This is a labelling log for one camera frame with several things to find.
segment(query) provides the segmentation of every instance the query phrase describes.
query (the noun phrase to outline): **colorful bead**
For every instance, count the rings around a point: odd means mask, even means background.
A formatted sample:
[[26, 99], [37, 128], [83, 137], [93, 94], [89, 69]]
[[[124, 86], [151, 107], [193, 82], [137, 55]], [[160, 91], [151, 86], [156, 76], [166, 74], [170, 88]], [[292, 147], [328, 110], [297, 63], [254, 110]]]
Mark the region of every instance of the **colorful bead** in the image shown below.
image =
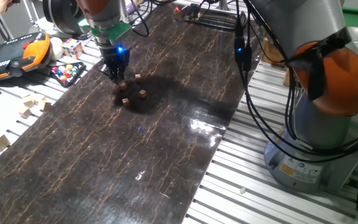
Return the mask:
[[71, 71], [71, 69], [73, 68], [73, 66], [70, 65], [70, 64], [68, 64], [68, 65], [66, 65], [66, 68], [67, 68], [67, 70]]

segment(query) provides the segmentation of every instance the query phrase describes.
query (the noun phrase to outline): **sticker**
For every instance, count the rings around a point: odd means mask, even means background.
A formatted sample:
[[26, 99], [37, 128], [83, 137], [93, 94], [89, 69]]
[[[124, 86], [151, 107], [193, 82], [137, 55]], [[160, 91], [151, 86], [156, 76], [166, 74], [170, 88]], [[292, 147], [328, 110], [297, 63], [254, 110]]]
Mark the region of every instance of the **sticker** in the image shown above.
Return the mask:
[[296, 180], [310, 184], [315, 184], [317, 182], [322, 169], [322, 166], [300, 162], [288, 156], [284, 157], [284, 161], [280, 166], [280, 170], [285, 174]]

